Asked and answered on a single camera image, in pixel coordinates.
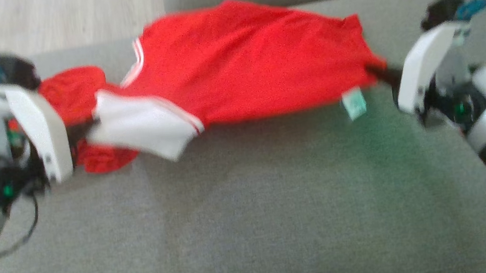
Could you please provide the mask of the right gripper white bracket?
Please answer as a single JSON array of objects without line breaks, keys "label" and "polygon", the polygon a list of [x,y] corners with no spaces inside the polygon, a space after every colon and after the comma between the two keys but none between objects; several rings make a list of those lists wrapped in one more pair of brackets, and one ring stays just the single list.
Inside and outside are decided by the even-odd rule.
[{"label": "right gripper white bracket", "polygon": [[366,71],[391,88],[399,87],[399,110],[415,115],[423,126],[446,121],[468,130],[486,106],[461,51],[470,31],[468,23],[443,22],[420,35],[402,70],[369,64]]}]

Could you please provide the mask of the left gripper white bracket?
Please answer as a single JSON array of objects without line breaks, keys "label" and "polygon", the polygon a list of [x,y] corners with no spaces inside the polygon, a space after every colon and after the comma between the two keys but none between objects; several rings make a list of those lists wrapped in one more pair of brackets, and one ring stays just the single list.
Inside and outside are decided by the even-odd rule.
[{"label": "left gripper white bracket", "polygon": [[65,128],[42,95],[0,85],[0,210],[18,197],[43,192],[73,174],[70,145],[100,124],[87,119]]}]

